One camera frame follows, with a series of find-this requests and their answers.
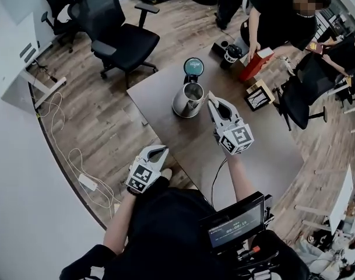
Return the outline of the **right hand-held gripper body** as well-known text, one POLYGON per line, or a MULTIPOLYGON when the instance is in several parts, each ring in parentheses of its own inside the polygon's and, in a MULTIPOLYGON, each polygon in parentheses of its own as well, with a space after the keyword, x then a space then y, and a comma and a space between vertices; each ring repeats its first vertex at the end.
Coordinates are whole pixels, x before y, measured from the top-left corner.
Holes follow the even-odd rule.
POLYGON ((216 126, 214 136, 217 143, 231 155, 241 153, 248 149, 254 142, 254 137, 248 124, 242 118, 233 122, 216 126))

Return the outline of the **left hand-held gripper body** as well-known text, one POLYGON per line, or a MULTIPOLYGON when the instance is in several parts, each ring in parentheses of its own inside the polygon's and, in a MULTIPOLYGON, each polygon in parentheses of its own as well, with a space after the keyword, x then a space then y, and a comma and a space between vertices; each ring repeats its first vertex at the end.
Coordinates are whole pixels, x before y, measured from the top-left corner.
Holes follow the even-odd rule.
POLYGON ((135 160, 125 185, 137 193, 144 193, 159 177, 160 171, 153 170, 145 160, 135 160))

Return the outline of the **steel electric kettle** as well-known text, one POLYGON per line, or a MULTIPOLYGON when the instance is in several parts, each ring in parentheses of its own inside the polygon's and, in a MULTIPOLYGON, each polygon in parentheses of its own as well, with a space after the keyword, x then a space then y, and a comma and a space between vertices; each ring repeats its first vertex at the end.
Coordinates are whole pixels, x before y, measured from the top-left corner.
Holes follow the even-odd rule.
POLYGON ((173 98, 172 109, 182 118, 192 118, 199 113, 205 98, 204 89, 198 83, 198 78, 204 72, 204 64, 201 59, 191 57, 184 62, 183 69, 183 87, 173 98))

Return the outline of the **person's right forearm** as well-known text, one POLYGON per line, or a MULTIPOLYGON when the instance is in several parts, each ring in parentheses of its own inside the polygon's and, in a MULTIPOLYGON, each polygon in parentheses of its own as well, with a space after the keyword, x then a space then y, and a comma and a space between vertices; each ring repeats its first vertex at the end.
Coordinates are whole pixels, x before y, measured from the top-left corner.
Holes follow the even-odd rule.
POLYGON ((234 187, 236 201, 241 201, 255 193, 256 189, 246 176, 240 155, 231 155, 225 152, 225 156, 234 187))

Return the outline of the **person's left forearm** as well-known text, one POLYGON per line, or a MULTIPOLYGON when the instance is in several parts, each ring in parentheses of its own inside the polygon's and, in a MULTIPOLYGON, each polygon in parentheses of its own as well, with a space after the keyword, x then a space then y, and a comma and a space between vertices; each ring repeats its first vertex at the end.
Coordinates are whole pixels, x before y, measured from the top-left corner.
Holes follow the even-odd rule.
POLYGON ((135 195, 129 192, 125 193, 119 208, 105 232, 103 245, 116 255, 121 254, 124 250, 135 201, 135 195))

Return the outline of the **light wooden box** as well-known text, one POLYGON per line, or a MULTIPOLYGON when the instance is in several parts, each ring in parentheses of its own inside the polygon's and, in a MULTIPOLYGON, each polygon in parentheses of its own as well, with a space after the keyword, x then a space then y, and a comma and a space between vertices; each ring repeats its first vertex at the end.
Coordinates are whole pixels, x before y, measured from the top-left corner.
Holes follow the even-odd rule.
POLYGON ((247 89, 247 93, 248 94, 253 93, 254 91, 256 91, 259 88, 262 88, 265 91, 266 96, 268 98, 270 98, 268 103, 272 104, 275 101, 275 97, 274 97, 273 93, 271 92, 271 90, 269 89, 269 87, 267 86, 267 84, 262 79, 256 81, 252 86, 250 86, 247 89))

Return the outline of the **black bottle white label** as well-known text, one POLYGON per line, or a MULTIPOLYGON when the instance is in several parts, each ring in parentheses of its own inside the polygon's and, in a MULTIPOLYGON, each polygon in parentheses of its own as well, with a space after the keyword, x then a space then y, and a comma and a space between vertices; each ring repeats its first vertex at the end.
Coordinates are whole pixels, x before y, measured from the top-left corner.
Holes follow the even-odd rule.
POLYGON ((230 44, 224 53, 220 67, 222 69, 229 69, 241 57, 242 49, 234 44, 230 44))

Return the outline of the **white power strip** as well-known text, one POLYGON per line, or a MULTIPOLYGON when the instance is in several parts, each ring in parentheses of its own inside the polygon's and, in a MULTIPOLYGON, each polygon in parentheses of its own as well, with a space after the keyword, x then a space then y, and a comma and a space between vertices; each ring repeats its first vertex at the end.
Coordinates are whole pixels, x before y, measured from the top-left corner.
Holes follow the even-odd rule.
POLYGON ((80 174, 78 178, 79 182, 91 191, 96 191, 98 184, 89 178, 87 175, 80 174))

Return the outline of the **person's black shirt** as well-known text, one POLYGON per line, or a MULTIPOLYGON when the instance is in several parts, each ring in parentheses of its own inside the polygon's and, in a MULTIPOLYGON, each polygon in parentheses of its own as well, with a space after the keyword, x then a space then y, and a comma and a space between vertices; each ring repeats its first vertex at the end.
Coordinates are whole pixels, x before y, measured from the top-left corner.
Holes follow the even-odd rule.
POLYGON ((237 280, 202 239, 199 221, 214 209, 199 191, 170 187, 161 177, 135 196, 123 252, 95 245, 59 280, 237 280))

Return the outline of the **black rectangular box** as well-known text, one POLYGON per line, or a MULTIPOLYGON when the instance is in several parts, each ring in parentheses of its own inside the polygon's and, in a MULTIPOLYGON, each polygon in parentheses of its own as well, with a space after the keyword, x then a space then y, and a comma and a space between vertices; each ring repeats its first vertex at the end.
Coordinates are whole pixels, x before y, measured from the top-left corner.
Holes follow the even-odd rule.
POLYGON ((213 45, 211 50, 220 58, 223 58, 229 45, 233 44, 233 40, 227 39, 225 37, 221 37, 218 40, 216 40, 213 45))

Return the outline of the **black chest monitor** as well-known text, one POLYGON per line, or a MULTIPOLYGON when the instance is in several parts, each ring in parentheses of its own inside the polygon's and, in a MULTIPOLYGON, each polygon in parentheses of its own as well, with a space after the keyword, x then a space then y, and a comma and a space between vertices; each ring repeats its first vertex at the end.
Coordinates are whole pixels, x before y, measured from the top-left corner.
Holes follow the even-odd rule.
POLYGON ((273 197, 257 191, 247 198, 199 221, 208 249, 215 255, 237 251, 274 220, 273 197))

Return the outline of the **white desk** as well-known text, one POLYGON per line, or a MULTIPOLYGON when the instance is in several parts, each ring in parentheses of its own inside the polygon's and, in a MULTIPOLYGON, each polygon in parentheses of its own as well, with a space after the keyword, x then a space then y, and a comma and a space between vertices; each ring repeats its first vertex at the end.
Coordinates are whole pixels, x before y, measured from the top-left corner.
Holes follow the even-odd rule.
POLYGON ((66 77, 62 77, 52 87, 47 87, 37 77, 27 71, 27 67, 41 54, 36 38, 34 15, 26 16, 10 33, 1 48, 0 63, 0 97, 3 97, 12 83, 21 77, 30 85, 43 93, 43 96, 33 102, 35 110, 46 102, 59 87, 66 84, 66 77))
POLYGON ((323 209, 311 208, 311 207, 301 206, 301 205, 294 206, 294 209, 299 211, 303 211, 309 214, 314 214, 317 216, 326 216, 329 221, 329 226, 323 225, 321 223, 311 222, 305 219, 303 219, 301 222, 303 225, 328 231, 333 235, 335 234, 335 231, 338 228, 340 221, 342 220, 343 216, 347 211, 352 196, 353 188, 354 188, 351 165, 348 164, 347 169, 344 170, 343 172, 345 172, 345 177, 342 185, 338 189, 335 188, 332 189, 332 191, 338 192, 338 196, 335 202, 333 203, 331 209, 323 210, 323 209))

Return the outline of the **black picture frame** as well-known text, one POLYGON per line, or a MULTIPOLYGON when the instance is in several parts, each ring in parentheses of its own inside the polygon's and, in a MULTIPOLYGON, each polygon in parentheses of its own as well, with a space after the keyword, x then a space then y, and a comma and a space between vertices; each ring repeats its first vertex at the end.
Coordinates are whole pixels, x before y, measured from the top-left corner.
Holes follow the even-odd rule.
POLYGON ((252 111, 257 111, 270 102, 270 97, 261 86, 244 97, 245 102, 252 111))

